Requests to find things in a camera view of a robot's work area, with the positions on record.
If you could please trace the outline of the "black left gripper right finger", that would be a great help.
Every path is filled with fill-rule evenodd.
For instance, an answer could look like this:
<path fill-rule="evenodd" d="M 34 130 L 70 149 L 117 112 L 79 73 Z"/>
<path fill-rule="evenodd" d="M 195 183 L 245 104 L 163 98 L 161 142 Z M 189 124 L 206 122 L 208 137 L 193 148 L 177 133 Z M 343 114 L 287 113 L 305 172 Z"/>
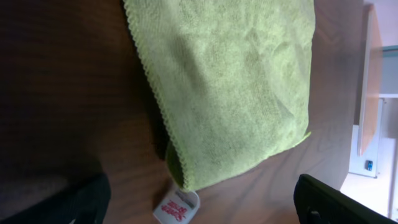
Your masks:
<path fill-rule="evenodd" d="M 300 224 L 397 224 L 308 174 L 298 178 L 294 205 Z"/>

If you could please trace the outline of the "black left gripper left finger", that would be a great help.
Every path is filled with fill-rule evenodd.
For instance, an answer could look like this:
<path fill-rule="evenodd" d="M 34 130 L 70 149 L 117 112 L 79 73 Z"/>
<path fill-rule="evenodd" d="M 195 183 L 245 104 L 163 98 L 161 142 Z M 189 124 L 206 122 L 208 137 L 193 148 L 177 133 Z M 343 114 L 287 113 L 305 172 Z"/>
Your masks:
<path fill-rule="evenodd" d="M 105 174 L 98 174 L 22 211 L 1 224 L 102 224 L 111 187 Z"/>

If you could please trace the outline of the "green microfiber cloth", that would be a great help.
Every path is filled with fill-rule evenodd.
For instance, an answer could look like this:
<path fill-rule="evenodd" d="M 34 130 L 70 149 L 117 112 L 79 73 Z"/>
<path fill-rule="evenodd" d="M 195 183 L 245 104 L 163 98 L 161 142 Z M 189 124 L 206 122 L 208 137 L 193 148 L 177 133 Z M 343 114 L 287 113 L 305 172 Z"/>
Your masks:
<path fill-rule="evenodd" d="M 126 0 L 176 184 L 200 190 L 304 141 L 312 0 Z"/>

